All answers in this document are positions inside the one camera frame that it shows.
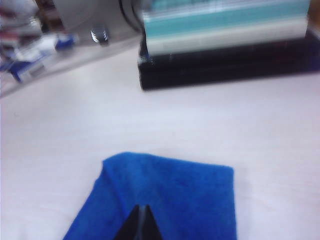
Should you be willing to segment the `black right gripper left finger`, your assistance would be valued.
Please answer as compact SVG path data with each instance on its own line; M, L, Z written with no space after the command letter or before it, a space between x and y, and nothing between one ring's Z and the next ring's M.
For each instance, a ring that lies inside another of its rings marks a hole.
M135 205L114 236L114 240L140 240L140 206Z

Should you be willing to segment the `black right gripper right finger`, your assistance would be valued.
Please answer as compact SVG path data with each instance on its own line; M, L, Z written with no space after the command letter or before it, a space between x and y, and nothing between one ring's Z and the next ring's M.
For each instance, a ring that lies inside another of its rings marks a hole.
M146 205L142 214L142 239L162 240L162 235L149 205Z

